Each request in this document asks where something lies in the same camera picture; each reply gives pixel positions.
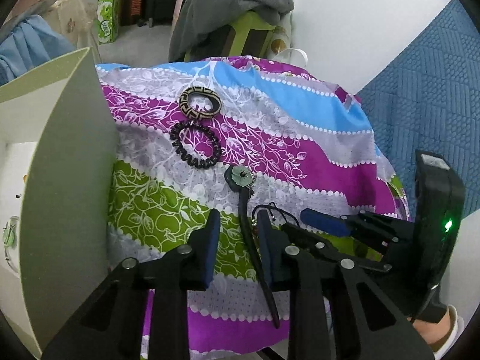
green cardboard box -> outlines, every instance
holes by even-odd
[[[100,44],[112,43],[119,34],[121,0],[98,0],[97,30]]]

blue fabric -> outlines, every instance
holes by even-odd
[[[126,64],[97,64],[97,67],[104,69],[105,71],[112,71],[113,69],[127,69],[130,66]]]
[[[32,15],[19,23],[0,44],[0,85],[51,59],[74,50],[47,22]]]
[[[359,93],[415,213],[415,149],[443,155],[480,207],[480,34],[458,0]]]
[[[174,62],[154,68],[172,69],[189,75],[213,74],[220,85],[234,86],[240,82],[249,88],[259,88],[291,117],[318,128],[346,132],[371,130],[370,122],[357,102],[352,102],[346,111],[337,97],[318,95],[293,85],[263,80],[255,69],[238,70],[218,62],[212,72],[211,64],[206,61]]]

grey fleece blanket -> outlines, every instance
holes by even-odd
[[[293,10],[292,0],[184,0],[172,34],[169,62],[183,61],[185,53],[208,34],[253,10],[276,25],[281,15]]]

green chair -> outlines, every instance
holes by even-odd
[[[211,39],[225,39],[220,49],[211,52],[214,55],[202,55],[201,58],[209,56],[244,56],[252,55],[256,57],[264,57],[268,45],[272,41],[275,26],[263,21],[260,16],[253,11],[245,12],[233,23],[226,25],[217,32],[212,33]],[[184,61],[191,61],[191,51],[185,54]]]

purple fabric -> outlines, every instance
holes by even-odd
[[[159,99],[141,99],[104,85],[104,95],[116,120],[152,126],[168,132],[177,122],[186,120],[177,103]],[[259,128],[246,128],[222,114],[203,121],[210,126],[224,150],[220,160],[226,164],[243,164],[254,172],[293,183],[311,190],[344,193],[351,206],[376,206],[376,212],[391,214],[395,204],[389,187],[376,178],[375,164],[359,164],[352,168],[331,163],[320,146],[307,139],[292,139],[269,135]],[[185,135],[185,142],[207,156],[212,149],[205,136]],[[259,156],[248,151],[259,152]]]
[[[258,66],[261,69],[261,71],[268,71],[270,73],[279,73],[279,74],[292,73],[292,74],[295,74],[296,76],[302,76],[306,80],[311,80],[315,78],[308,71],[306,71],[305,69],[302,69],[301,67],[297,67],[297,66],[293,66],[292,64],[285,64],[277,61],[269,61],[268,59],[257,58],[250,55],[229,56],[229,57],[217,56],[213,58],[208,58],[207,60],[223,61],[233,66],[236,69],[242,69],[249,66],[249,64],[253,64]]]
[[[147,305],[145,307],[145,323],[143,324],[142,335],[150,335],[150,326],[152,325],[152,309],[155,290],[148,290]]]
[[[306,70],[280,62],[249,56],[212,59],[224,61],[237,69],[254,65],[261,71],[314,79]],[[345,102],[349,98],[350,95],[338,85],[329,85],[330,92],[334,92],[340,101]],[[104,85],[103,91],[112,115],[118,121],[168,132],[175,123],[185,120],[177,103],[139,98],[109,85]],[[393,199],[388,185],[376,178],[375,164],[340,167],[328,161],[316,142],[272,136],[260,128],[246,128],[244,123],[222,114],[203,123],[210,126],[220,138],[224,148],[221,161],[224,163],[236,165],[242,161],[255,172],[289,182],[297,188],[339,191],[345,194],[350,205],[374,205],[375,211],[380,214],[400,211],[399,202]],[[211,147],[202,135],[187,131],[184,141],[192,144],[197,151],[204,151],[206,155],[211,153]],[[153,293],[150,292],[145,311],[144,336],[150,333],[152,304]],[[268,320],[224,321],[222,318],[214,319],[211,315],[202,316],[200,312],[194,313],[190,308],[188,326],[190,349],[200,353],[212,350],[255,352],[287,338],[289,332],[288,321],[281,321],[280,329],[275,329]],[[208,357],[215,358],[215,355],[212,353]]]
[[[277,344],[289,336],[289,321],[275,329],[271,321],[224,321],[202,316],[188,309],[190,349],[208,352],[212,348],[251,353]]]

